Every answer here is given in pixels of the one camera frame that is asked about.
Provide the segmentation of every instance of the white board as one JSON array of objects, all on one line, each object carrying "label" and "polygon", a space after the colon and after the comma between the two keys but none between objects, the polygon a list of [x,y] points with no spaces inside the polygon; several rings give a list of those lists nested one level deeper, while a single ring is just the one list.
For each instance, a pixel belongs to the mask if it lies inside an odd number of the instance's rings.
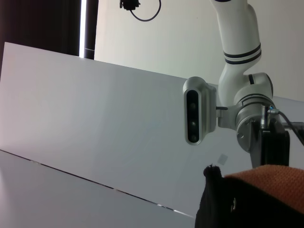
[{"label": "white board", "polygon": [[[206,166],[224,154],[220,167],[228,174],[250,169],[251,161],[232,130],[186,143],[184,82],[6,43],[0,149],[195,216]],[[292,121],[303,120],[303,103],[275,101]],[[304,167],[292,140],[291,165]]]},{"label": "white board", "polygon": [[194,218],[0,151],[2,228],[192,228]]}]

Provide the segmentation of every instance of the orange fabric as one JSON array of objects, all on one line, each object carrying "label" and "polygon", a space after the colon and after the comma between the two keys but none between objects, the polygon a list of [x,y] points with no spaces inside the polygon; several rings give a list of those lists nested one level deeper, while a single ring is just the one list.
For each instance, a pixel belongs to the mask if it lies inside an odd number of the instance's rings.
[{"label": "orange fabric", "polygon": [[304,170],[264,165],[225,178],[236,178],[251,184],[304,214]]}]

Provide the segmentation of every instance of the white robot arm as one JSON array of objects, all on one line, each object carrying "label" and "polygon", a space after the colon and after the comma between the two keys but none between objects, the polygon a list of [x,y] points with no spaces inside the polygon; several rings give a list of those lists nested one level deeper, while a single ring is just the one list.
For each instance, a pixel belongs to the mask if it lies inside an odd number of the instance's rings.
[{"label": "white robot arm", "polygon": [[253,167],[289,164],[289,133],[272,101],[273,86],[266,73],[244,72],[261,58],[257,17],[247,0],[211,0],[217,16],[226,65],[216,90],[202,78],[189,78],[183,87],[186,140],[199,144],[218,126],[236,131],[239,145],[250,153]]},{"label": "white robot arm", "polygon": [[223,106],[233,106],[249,94],[262,94],[272,99],[273,88],[265,73],[244,75],[261,58],[257,17],[247,0],[211,0],[218,25],[226,65],[218,84]]}]

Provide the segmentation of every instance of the white wall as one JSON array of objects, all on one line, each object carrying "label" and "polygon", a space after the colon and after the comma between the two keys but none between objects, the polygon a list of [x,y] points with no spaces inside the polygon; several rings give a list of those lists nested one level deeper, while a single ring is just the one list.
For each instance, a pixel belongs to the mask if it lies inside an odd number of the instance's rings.
[{"label": "white wall", "polygon": [[192,228],[194,218],[0,151],[1,228]]},{"label": "white wall", "polygon": [[[157,0],[141,0],[135,14],[149,18]],[[304,101],[302,0],[249,0],[255,8],[262,59],[249,73],[266,72],[276,96]],[[117,1],[100,0],[95,60],[217,84],[225,61],[209,0],[163,0],[151,22],[137,21]]]}]

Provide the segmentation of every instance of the camera lens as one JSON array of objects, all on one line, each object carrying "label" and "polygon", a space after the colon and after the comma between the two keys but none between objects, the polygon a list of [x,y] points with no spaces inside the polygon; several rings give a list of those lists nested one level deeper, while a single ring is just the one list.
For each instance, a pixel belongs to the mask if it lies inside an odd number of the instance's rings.
[{"label": "camera lens", "polygon": [[196,143],[196,142],[198,141],[198,138],[197,138],[196,135],[192,135],[192,136],[190,137],[189,141],[192,142],[192,143]]},{"label": "camera lens", "polygon": [[195,90],[187,92],[187,135],[191,143],[197,143],[199,128],[199,94]]},{"label": "camera lens", "polygon": [[196,105],[194,103],[189,105],[190,110],[195,111]]}]

